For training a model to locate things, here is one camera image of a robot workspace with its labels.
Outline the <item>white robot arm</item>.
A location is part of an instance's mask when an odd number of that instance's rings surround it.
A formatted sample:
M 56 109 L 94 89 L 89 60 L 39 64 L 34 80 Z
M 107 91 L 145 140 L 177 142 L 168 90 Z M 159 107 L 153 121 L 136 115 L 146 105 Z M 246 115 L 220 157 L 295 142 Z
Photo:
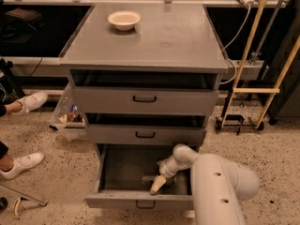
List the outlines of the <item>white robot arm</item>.
M 151 194 L 179 171 L 190 169 L 196 225 L 246 225 L 239 200 L 252 199 L 259 191 L 258 176 L 250 168 L 218 155 L 200 154 L 182 143 L 157 164 L 159 175 Z

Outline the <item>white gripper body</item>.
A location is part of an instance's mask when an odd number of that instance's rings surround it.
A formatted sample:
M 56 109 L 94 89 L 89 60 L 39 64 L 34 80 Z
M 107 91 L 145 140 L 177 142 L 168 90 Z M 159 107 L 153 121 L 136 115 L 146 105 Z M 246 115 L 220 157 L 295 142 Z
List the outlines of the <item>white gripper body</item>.
M 167 157 L 157 163 L 160 175 L 165 178 L 174 177 L 179 171 L 189 169 L 191 164 L 176 159 L 174 156 Z

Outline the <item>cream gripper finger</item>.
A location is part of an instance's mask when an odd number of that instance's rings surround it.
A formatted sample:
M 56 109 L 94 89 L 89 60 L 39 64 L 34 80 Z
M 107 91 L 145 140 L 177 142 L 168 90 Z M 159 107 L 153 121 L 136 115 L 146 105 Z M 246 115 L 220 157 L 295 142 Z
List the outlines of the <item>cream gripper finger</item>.
M 158 191 L 165 185 L 165 183 L 166 177 L 164 175 L 158 175 L 150 188 L 150 193 L 157 194 Z

